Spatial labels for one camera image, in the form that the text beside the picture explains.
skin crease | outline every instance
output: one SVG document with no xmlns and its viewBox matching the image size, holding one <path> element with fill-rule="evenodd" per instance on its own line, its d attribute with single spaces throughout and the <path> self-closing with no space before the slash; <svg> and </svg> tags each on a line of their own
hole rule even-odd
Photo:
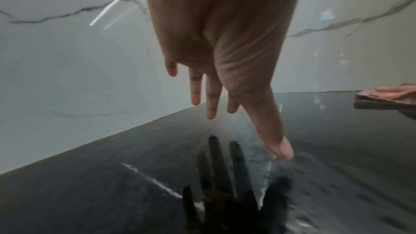
<svg viewBox="0 0 416 234">
<path fill-rule="evenodd" d="M 191 102 L 201 102 L 206 74 L 208 119 L 222 87 L 229 113 L 241 105 L 268 149 L 290 159 L 293 150 L 270 86 L 297 0 L 148 0 L 167 72 L 189 68 Z"/>
</svg>

